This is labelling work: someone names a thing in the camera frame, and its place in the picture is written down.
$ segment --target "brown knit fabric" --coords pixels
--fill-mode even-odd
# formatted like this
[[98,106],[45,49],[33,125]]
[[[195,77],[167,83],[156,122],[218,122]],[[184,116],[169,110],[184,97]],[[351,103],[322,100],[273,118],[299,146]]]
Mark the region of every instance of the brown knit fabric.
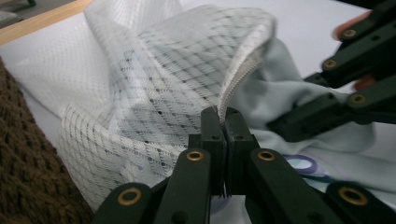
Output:
[[0,223],[90,223],[92,211],[0,61]]

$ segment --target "brass screw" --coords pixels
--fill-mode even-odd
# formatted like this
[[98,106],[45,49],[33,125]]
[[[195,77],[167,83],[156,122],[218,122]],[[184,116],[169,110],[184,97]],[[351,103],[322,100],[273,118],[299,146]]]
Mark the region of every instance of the brass screw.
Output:
[[257,156],[263,161],[273,161],[276,157],[274,153],[270,151],[260,151]]
[[354,104],[363,104],[364,102],[366,102],[366,97],[362,94],[354,94],[351,96],[350,100]]
[[[128,193],[134,193],[134,197],[132,199],[125,198],[126,194]],[[139,202],[141,198],[142,198],[142,191],[140,189],[130,188],[130,189],[126,189],[119,195],[118,201],[119,204],[121,205],[129,206]]]
[[354,36],[356,34],[356,30],[345,30],[344,32],[343,32],[343,35],[345,36],[345,37],[352,37],[352,36]]
[[187,153],[187,159],[189,159],[190,161],[200,161],[203,158],[204,158],[204,153],[200,151],[192,151]]
[[338,194],[345,201],[358,206],[364,206],[368,203],[367,197],[360,191],[353,188],[342,187],[338,190]]
[[327,60],[326,62],[324,62],[323,65],[327,68],[333,68],[337,65],[337,62],[333,59],[330,59],[330,60]]

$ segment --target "white mesh fabric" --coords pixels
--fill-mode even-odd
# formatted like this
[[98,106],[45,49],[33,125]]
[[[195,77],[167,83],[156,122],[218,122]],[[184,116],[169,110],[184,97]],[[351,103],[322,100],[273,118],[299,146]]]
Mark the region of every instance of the white mesh fabric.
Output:
[[178,7],[152,2],[96,1],[85,12],[110,61],[112,113],[107,128],[70,105],[58,150],[93,210],[122,183],[169,176],[225,78],[246,75],[273,35],[274,19],[255,8],[204,6],[156,23]]
[[70,102],[96,117],[111,110],[108,63],[85,22],[7,69],[59,118]]

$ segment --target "wooden surface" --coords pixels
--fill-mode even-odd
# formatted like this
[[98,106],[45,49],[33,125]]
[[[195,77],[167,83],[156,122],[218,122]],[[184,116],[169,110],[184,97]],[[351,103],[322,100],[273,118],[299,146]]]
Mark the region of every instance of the wooden surface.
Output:
[[0,29],[0,45],[6,44],[7,42],[24,35],[29,35],[30,33],[49,26],[55,22],[74,16],[82,12],[82,10],[84,10],[84,8],[91,1],[92,0],[77,0],[62,7],[57,7],[51,11],[32,17],[28,20],[21,21]]

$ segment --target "black bracket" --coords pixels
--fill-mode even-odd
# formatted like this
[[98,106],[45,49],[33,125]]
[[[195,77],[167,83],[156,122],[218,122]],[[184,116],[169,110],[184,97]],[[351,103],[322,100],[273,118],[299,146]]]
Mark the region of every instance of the black bracket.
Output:
[[362,4],[373,9],[370,16],[345,30],[343,44],[324,61],[323,72],[305,81],[339,88],[371,74],[376,83],[349,94],[346,102],[330,93],[320,96],[267,124],[286,141],[309,139],[350,121],[396,124],[396,1]]
[[357,183],[336,182],[326,193],[310,188],[282,155],[259,147],[237,110],[228,109],[224,126],[211,107],[202,121],[202,133],[191,135],[168,179],[153,189],[136,183],[114,189],[92,223],[209,223],[210,198],[221,197],[224,186],[228,196],[246,195],[255,224],[396,223],[395,213]]

